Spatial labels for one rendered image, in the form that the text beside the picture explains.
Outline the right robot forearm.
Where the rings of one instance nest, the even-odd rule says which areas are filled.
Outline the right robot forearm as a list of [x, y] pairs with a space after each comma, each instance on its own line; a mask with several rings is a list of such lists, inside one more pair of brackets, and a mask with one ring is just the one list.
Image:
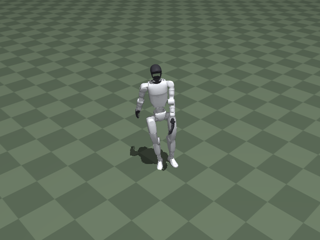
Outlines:
[[[138, 98], [139, 99], [139, 98]], [[141, 111], [142, 109], [142, 104], [138, 103], [138, 99], [137, 99], [137, 104], [136, 104], [136, 111]]]

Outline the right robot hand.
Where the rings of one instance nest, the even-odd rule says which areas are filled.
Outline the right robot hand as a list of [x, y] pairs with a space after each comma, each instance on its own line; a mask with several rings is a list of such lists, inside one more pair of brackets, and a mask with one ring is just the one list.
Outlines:
[[136, 111], [136, 109], [135, 109], [135, 114], [136, 114], [137, 118], [139, 118], [139, 112], [140, 112], [139, 110]]

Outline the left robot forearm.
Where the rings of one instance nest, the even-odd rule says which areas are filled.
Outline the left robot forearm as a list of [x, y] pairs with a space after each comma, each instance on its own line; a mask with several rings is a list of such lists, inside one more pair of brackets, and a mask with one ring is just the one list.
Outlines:
[[174, 101], [174, 105], [171, 105], [171, 106], [169, 106], [169, 116], [170, 116], [170, 121], [171, 121], [171, 118], [174, 118], [174, 121], [176, 120], [176, 118], [175, 118], [175, 99], [173, 99], [173, 101]]

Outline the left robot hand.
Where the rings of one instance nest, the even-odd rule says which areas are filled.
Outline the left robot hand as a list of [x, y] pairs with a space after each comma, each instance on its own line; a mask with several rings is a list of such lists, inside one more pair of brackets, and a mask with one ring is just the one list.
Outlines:
[[171, 130], [168, 132], [168, 135], [172, 134], [173, 132], [173, 129], [174, 129], [174, 126], [175, 126], [175, 121], [174, 121], [174, 118], [171, 118]]

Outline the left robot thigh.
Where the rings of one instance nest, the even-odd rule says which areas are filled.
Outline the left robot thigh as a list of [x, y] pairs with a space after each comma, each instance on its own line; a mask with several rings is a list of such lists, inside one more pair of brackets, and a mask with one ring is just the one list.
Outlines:
[[[168, 125], [168, 131], [171, 130], [172, 127], [172, 123], [170, 121], [170, 112], [166, 112], [166, 117], [167, 117], [167, 125]], [[176, 134], [177, 134], [177, 122], [176, 122], [176, 118], [175, 118], [175, 123], [174, 123], [174, 129], [172, 131], [171, 134], [168, 134], [166, 136], [166, 140], [168, 143], [171, 143], [173, 140], [175, 140], [176, 138]]]

